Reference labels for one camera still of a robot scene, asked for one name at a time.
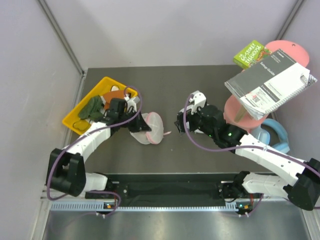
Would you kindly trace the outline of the pink-zippered round laundry bag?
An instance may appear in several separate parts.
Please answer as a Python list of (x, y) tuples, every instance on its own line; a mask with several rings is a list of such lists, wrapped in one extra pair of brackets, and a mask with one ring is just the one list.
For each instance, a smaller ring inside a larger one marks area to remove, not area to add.
[(143, 120), (151, 131), (130, 132), (130, 135), (143, 145), (158, 145), (171, 131), (165, 132), (161, 116), (156, 112), (142, 114)]

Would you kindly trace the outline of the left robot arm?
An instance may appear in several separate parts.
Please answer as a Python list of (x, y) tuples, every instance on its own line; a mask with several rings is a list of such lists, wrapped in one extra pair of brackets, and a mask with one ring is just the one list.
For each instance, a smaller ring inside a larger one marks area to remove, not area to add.
[(120, 128), (127, 128), (131, 133), (151, 131), (142, 117), (141, 108), (142, 100), (138, 96), (112, 98), (109, 108), (98, 116), (85, 133), (64, 148), (55, 148), (49, 156), (47, 198), (53, 200), (50, 190), (73, 197), (96, 191), (102, 198), (109, 198), (114, 187), (108, 183), (108, 177), (102, 173), (86, 172), (85, 162), (99, 145)]

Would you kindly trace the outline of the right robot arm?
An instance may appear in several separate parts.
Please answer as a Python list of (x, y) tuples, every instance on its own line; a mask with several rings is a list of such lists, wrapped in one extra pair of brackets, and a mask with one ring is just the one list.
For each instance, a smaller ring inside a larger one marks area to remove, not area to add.
[(233, 192), (239, 198), (249, 194), (282, 197), (295, 206), (312, 211), (320, 198), (320, 162), (302, 160), (262, 143), (246, 130), (226, 123), (223, 113), (214, 105), (189, 106), (177, 114), (178, 131), (189, 135), (199, 130), (217, 145), (217, 152), (229, 151), (249, 159), (272, 172), (271, 175), (240, 172), (233, 180)]

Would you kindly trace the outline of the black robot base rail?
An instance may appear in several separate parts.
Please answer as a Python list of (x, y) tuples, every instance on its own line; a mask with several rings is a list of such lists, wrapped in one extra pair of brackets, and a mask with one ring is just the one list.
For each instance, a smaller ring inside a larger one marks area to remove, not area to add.
[(234, 185), (235, 173), (107, 174), (107, 191), (121, 197), (121, 207), (215, 207), (249, 198)]

